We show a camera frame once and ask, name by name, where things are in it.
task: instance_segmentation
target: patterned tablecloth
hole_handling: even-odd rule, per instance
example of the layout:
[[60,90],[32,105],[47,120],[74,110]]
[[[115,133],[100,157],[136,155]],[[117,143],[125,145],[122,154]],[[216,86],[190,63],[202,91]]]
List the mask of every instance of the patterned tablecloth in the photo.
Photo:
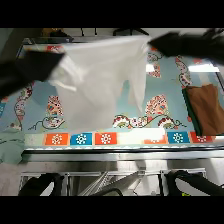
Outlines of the patterned tablecloth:
[[[63,46],[24,46],[20,57],[29,49],[63,51]],[[148,63],[153,64],[155,71],[147,73],[141,117],[137,117],[136,108],[128,104],[129,83],[126,82],[110,129],[71,135],[55,87],[37,81],[1,101],[0,131],[7,126],[22,130],[26,149],[34,150],[223,145],[222,136],[196,136],[181,92],[187,85],[213,83],[219,89],[219,102],[224,107],[224,91],[216,73],[188,70],[189,65],[208,62],[181,56],[166,58],[152,48],[148,53]]]

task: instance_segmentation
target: blue square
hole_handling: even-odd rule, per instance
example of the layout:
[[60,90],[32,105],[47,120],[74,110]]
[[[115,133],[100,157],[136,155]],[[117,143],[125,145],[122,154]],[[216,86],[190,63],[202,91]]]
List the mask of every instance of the blue square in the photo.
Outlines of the blue square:
[[0,117],[3,114],[4,108],[5,108],[5,103],[0,103]]
[[170,144],[190,143],[188,133],[186,131],[167,132]]
[[72,135],[70,145],[92,145],[92,133]]

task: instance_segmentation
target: white cloth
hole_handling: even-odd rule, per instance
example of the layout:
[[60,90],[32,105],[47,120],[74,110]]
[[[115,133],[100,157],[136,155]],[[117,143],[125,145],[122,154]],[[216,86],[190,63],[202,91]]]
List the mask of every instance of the white cloth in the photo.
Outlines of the white cloth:
[[130,83],[129,103],[142,111],[149,40],[130,36],[63,46],[66,55],[49,81],[72,133],[111,128],[125,80]]

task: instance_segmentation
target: brown cloth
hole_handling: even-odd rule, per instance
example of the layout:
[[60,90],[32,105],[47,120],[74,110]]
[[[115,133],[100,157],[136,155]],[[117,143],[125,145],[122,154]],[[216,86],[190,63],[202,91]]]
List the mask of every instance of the brown cloth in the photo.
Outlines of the brown cloth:
[[224,133],[224,110],[219,104],[218,89],[207,86],[186,88],[191,106],[197,116],[203,136],[216,136]]

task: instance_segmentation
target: green cloth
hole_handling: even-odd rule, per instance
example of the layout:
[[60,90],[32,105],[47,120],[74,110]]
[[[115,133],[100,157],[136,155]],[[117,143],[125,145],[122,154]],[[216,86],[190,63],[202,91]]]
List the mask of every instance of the green cloth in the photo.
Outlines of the green cloth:
[[18,164],[24,151],[24,133],[8,128],[0,133],[0,163]]
[[188,116],[191,117],[191,120],[192,120],[192,123],[194,125],[194,130],[196,132],[196,135],[197,136],[202,136],[201,125],[200,125],[200,122],[198,121],[198,118],[195,115],[194,110],[193,110],[193,108],[191,106],[191,103],[190,103],[190,100],[188,98],[188,94],[187,94],[186,88],[182,89],[182,93],[183,93],[184,100],[185,100],[185,103],[186,103],[186,106],[187,106]]

